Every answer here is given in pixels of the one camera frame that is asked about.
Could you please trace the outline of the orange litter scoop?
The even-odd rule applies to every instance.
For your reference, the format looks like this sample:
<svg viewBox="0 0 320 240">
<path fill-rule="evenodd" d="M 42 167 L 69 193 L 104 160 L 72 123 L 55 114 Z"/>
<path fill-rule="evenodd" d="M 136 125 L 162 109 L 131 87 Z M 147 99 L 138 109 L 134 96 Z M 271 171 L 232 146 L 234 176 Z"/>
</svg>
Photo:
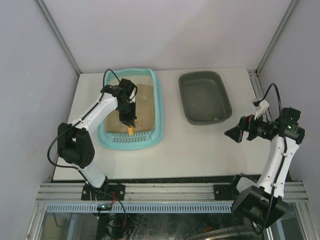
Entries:
<svg viewBox="0 0 320 240">
<path fill-rule="evenodd" d="M 133 136 L 134 133 L 135 133 L 135 127 L 134 127 L 133 125 L 129 126 L 129 127 L 128 127 L 128 134 L 129 134 L 130 136 Z"/>
</svg>

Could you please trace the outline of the light blue litter box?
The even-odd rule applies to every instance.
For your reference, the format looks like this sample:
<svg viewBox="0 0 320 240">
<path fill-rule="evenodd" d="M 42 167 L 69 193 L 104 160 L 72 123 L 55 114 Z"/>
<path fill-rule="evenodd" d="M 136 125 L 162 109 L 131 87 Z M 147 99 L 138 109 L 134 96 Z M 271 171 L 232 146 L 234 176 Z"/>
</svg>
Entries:
<svg viewBox="0 0 320 240">
<path fill-rule="evenodd" d="M 117 85 L 117 79 L 128 79 L 136 86 L 145 84 L 153 87 L 155 106 L 155 125 L 150 131 L 129 133 L 109 133 L 105 132 L 104 122 L 97 130 L 97 139 L 100 145 L 111 150 L 137 150 L 152 147 L 158 144 L 164 136 L 164 100 L 160 80 L 150 68 L 127 68 L 116 70 L 115 73 L 107 72 L 104 76 L 104 83 L 107 85 Z"/>
</svg>

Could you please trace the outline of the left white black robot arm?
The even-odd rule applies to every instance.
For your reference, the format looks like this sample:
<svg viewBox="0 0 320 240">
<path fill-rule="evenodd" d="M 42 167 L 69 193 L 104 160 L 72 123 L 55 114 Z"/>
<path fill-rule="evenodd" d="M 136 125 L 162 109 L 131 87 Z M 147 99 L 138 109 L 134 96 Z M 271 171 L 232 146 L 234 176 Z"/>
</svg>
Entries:
<svg viewBox="0 0 320 240">
<path fill-rule="evenodd" d="M 58 127 L 57 154 L 76 169 L 93 188 L 100 189 L 107 182 L 95 161 L 92 134 L 105 118 L 118 111 L 119 122 L 128 127 L 129 135 L 136 127 L 136 93 L 138 87 L 129 79 L 121 79 L 118 85 L 105 85 L 99 97 L 71 123 L 61 123 Z"/>
</svg>

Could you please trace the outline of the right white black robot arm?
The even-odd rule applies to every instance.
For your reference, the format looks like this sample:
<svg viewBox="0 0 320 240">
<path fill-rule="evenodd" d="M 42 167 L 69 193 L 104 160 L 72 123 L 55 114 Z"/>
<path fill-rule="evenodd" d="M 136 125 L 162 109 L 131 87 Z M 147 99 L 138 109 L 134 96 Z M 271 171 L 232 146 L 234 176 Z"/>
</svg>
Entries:
<svg viewBox="0 0 320 240">
<path fill-rule="evenodd" d="M 268 228 L 288 210 L 284 201 L 284 186 L 293 156 L 305 137 L 305 129 L 299 127 L 301 112 L 284 107 L 275 121 L 263 117 L 243 116 L 239 123 L 224 135 L 240 143 L 244 132 L 247 140 L 257 137 L 270 142 L 270 151 L 258 180 L 244 173 L 237 174 L 231 182 L 231 191 L 237 194 L 232 212 L 247 218 L 261 228 Z"/>
</svg>

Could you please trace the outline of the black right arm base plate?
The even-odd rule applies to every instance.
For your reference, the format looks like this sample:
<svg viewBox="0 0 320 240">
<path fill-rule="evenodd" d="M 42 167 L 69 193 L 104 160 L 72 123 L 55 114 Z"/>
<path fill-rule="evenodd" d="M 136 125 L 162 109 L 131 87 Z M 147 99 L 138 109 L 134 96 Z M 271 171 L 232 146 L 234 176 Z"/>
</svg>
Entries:
<svg viewBox="0 0 320 240">
<path fill-rule="evenodd" d="M 213 186 L 214 199 L 216 201 L 233 201 L 237 189 L 232 184 L 215 184 Z"/>
</svg>

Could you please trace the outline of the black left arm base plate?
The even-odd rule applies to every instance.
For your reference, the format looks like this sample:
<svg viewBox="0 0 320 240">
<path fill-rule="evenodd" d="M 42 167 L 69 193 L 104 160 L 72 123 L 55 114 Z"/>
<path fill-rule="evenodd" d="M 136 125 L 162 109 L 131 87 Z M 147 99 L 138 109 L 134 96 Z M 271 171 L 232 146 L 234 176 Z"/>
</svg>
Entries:
<svg viewBox="0 0 320 240">
<path fill-rule="evenodd" d="M 107 188 L 94 188 L 85 184 L 81 192 L 82 201 L 123 201 L 125 198 L 126 186 L 123 184 L 109 184 Z"/>
</svg>

